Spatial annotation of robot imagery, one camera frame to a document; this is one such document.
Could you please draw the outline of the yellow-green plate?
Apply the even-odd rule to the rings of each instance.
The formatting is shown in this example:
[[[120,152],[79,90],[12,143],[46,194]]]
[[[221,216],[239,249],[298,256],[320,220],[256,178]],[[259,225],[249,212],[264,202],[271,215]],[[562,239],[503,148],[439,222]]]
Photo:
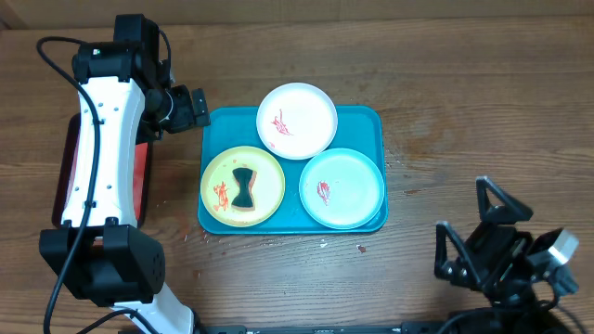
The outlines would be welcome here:
[[[239,193],[232,171],[241,167],[256,171],[253,211],[232,206],[233,198]],[[278,209],[284,193],[285,175],[279,162],[256,147],[240,146],[218,154],[207,165],[200,181],[200,197],[206,211],[216,221],[232,227],[249,227],[265,221]]]

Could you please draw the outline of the white plate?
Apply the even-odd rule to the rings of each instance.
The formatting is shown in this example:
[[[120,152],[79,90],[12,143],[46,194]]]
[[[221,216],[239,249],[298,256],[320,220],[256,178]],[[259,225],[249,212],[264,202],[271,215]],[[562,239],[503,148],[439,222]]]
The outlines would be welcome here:
[[[277,156],[306,160],[325,150],[338,128],[330,97],[309,83],[286,83],[269,92],[256,113],[261,141]]]

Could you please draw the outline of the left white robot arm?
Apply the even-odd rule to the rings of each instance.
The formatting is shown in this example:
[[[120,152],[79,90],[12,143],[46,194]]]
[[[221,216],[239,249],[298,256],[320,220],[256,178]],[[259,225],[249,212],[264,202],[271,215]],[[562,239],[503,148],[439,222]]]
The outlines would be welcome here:
[[[115,20],[109,42],[79,41],[66,80],[80,101],[74,159],[65,167],[59,223],[39,251],[56,288],[127,316],[143,333],[201,333],[194,310],[165,281],[159,241],[135,210],[136,148],[211,122],[204,93],[174,83],[171,46],[141,14]]]

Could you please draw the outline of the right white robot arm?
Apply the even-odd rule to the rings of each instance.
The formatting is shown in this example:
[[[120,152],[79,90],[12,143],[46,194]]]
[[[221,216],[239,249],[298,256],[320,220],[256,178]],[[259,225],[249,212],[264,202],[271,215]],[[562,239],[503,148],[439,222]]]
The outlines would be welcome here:
[[[441,333],[566,333],[552,313],[578,285],[569,262],[577,237],[558,228],[534,238],[516,228],[533,211],[487,176],[475,180],[480,222],[462,239],[446,221],[436,225],[434,274],[482,293],[488,306],[451,314]]]

